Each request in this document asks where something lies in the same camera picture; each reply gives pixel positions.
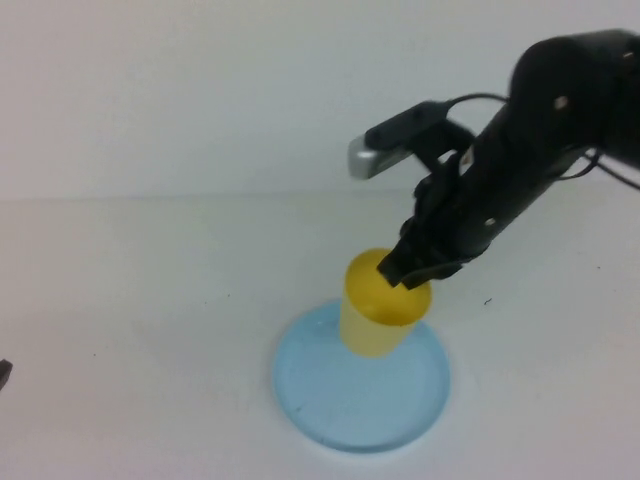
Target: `white table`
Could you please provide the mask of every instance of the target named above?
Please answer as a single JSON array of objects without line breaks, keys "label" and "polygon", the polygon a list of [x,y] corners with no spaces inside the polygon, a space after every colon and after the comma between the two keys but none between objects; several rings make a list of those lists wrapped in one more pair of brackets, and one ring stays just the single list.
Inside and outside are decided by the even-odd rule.
[{"label": "white table", "polygon": [[554,187],[436,285],[453,390],[421,440],[350,456],[287,422],[278,339],[411,209],[408,192],[0,205],[0,478],[637,479],[640,195],[609,181]]}]

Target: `black object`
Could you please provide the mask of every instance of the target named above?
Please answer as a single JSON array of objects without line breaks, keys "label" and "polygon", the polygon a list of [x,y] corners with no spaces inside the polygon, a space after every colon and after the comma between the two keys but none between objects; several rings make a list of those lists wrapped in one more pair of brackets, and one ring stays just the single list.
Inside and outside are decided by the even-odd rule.
[{"label": "black object", "polygon": [[601,163],[598,163],[598,168],[600,170],[602,170],[604,173],[606,173],[607,175],[615,178],[616,180],[618,180],[619,182],[624,183],[626,186],[633,188],[634,190],[638,190],[640,191],[640,183],[634,182],[633,180],[629,180],[627,177],[625,177],[624,175],[616,172],[615,170],[612,170],[610,167],[607,167],[606,165],[602,165]]},{"label": "black object", "polygon": [[7,384],[13,365],[8,360],[0,360],[0,390]]},{"label": "black object", "polygon": [[552,38],[524,53],[508,102],[477,137],[446,118],[460,99],[424,102],[369,130],[367,148],[407,150],[431,172],[378,267],[389,284],[456,273],[589,149],[640,169],[638,59],[639,37],[623,30]]}]

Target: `white surface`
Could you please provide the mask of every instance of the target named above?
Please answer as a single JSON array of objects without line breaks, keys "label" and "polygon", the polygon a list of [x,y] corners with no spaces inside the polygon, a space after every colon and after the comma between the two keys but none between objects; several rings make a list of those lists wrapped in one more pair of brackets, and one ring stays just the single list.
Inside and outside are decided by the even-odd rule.
[{"label": "white surface", "polygon": [[[639,16],[629,0],[5,0],[0,199],[350,190],[346,146],[379,121],[504,92],[534,42]],[[478,129],[495,108],[456,115]]]},{"label": "white surface", "polygon": [[437,284],[448,408],[405,450],[350,457],[287,423],[270,361],[396,240],[409,193],[0,205],[0,478],[635,480],[639,207],[555,187]]}]

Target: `screw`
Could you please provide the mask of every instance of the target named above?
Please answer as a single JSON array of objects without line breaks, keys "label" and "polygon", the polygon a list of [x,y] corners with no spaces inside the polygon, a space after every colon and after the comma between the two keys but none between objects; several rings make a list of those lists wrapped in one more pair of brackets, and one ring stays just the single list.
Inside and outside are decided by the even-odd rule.
[{"label": "screw", "polygon": [[553,101],[553,108],[555,108],[556,110],[562,110],[563,108],[566,108],[567,105],[569,105],[569,99],[564,95],[556,98]]}]

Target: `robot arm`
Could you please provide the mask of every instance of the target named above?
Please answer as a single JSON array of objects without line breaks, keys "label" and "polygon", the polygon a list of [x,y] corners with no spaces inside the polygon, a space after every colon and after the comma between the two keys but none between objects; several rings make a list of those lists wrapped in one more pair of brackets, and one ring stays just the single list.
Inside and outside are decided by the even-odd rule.
[{"label": "robot arm", "polygon": [[431,173],[378,267],[389,284],[414,288],[456,273],[589,149],[640,169],[639,62],[640,37],[630,32],[552,38],[520,58],[509,99],[477,137],[447,113],[460,101],[495,96],[424,102],[354,140],[356,178],[412,154]]}]

